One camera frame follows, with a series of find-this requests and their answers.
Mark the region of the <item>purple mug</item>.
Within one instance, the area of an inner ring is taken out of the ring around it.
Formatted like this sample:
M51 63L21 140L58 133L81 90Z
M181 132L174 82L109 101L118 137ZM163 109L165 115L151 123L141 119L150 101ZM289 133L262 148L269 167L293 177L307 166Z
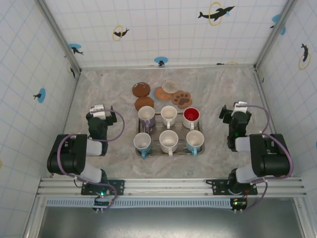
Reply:
M149 132L156 123L155 110L151 106L143 106L138 111L139 122Z

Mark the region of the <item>brown cork round coaster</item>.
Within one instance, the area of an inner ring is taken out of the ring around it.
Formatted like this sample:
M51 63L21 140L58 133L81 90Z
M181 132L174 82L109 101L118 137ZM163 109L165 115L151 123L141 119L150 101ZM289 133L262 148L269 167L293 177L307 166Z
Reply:
M135 102L135 109L137 111L139 111L140 108L144 107L144 106L150 106L150 107L154 107L154 101L152 98L145 96L145 97L140 97L136 100Z

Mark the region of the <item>light blue mug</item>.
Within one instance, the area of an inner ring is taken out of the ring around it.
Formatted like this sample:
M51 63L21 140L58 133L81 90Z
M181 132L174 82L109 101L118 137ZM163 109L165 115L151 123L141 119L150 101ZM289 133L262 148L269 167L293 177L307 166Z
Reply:
M189 131L186 135L186 148L193 156L197 156L198 152L201 151L204 140L204 135L200 131Z
M146 159L151 150L151 137L145 132L138 133L133 140L136 150L141 154L142 159Z

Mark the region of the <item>dark brown round coaster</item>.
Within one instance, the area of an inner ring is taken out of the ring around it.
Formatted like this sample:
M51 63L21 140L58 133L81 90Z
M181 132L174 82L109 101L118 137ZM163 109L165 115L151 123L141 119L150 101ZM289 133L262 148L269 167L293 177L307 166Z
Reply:
M132 93L136 97L145 97L150 93L150 86L145 82L138 82L132 88Z

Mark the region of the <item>brown paw print coaster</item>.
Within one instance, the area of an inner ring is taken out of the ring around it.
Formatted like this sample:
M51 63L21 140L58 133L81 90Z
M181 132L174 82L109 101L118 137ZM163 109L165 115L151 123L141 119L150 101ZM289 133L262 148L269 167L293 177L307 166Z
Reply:
M191 99L191 94L189 92L184 92L182 90L179 90L176 93L174 93L172 95L171 101L180 109L189 107L193 103Z

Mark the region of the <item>rattan woven coaster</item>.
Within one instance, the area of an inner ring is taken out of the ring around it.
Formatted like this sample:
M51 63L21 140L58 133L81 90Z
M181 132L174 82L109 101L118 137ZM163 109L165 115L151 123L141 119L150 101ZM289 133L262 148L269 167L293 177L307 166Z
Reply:
M157 87L155 89L155 96L162 101L169 101L172 98L172 94L166 93L162 87Z

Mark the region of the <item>white speckled ceramic mug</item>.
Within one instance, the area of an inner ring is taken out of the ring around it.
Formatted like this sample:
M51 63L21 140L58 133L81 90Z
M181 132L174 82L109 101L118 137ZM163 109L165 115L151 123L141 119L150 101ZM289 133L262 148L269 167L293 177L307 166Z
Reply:
M165 130L159 136L161 150L170 157L173 156L173 152L177 149L178 141L177 133L172 130Z

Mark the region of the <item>metal tray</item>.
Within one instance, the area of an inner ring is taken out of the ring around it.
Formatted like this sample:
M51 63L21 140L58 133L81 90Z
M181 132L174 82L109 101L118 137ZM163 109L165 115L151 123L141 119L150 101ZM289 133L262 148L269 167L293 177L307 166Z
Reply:
M169 156L167 153L164 153L161 148L160 148L160 142L159 142L159 136L160 134L168 130L167 127L163 124L162 122L162 117L160 113L155 113L156 116L156 123L155 125L151 128L149 132L145 131L145 128L141 123L138 121L138 130L137 134L141 132L145 132L150 135L151 137L151 150L149 151L148 155L146 158L150 156ZM183 114L182 113L177 113L177 117L175 120L175 124L169 129L177 133L179 141L178 141L178 146L177 149L173 152L173 156L180 156L180 155L192 155L192 153L186 148L186 135L190 129L186 128L183 123ZM202 128L200 126L200 123L198 122L198 125L195 127L194 130L198 130L202 133ZM201 151L198 152L197 155L203 153L204 151L204 144L202 145Z

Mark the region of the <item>aluminium frame bar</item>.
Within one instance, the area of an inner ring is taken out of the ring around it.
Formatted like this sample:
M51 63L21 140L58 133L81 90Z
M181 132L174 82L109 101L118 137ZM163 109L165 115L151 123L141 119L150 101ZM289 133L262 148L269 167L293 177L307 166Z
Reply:
M259 108L264 110L267 118L264 129L258 135L259 140L251 143L256 149L257 160L263 169L261 177L263 179L286 179L293 173L293 161L283 135L276 131L258 72L254 71L254 78L263 104Z
M38 137L39 142L43 143L42 147L46 149L39 153L44 174L48 173L47 160L56 137L65 132L79 78L79 76L74 78L71 73L61 73L59 77L50 77L44 86L46 99L43 105L47 108L41 124L43 134Z
M187 69L187 68L254 68L253 64L192 64L192 65L148 65L148 66L119 66L119 67L83 67L82 70L148 70L148 69Z

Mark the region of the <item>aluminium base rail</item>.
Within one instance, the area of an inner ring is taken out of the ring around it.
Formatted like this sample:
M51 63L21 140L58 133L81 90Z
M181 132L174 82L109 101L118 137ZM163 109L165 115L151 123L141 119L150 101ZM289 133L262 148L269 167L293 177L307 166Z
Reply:
M95 197L95 195L81 195L81 182L73 182L73 178L42 178L37 190L37 196L41 197ZM119 197L135 198L233 198L232 195L213 195L211 185L206 184L207 178L120 178L124 180L124 191ZM251 198L261 197L265 190L265 183L256 184L257 195L249 195ZM301 178L287 178L282 180L269 180L265 198L293 198L306 197L307 192Z

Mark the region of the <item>aluminium frame post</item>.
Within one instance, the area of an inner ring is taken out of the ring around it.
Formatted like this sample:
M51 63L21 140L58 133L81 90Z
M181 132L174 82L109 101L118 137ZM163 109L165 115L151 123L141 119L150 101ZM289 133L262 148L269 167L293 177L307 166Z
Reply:
M71 50L66 39L64 38L63 33L61 32L60 28L58 27L57 22L55 21L52 13L50 12L45 0L35 0L35 3L39 7L44 19L46 20L47 24L49 25L50 29L52 30L53 35L55 36L59 45L61 46L61 48L65 54L65 57L68 59L68 62L70 62L70 65L76 74L75 79L78 79L78 77L81 74L81 68L80 68L80 66L79 66L79 64L74 56L73 51Z
M267 41L265 42L264 47L262 48L256 63L254 64L255 72L257 72L260 67L263 65L269 51L273 47L274 43L276 42L278 36L280 35L283 27L286 25L287 19L289 18L291 12L293 11L295 5L299 0L287 0L287 3L280 14L278 21L275 23L274 28L268 37Z

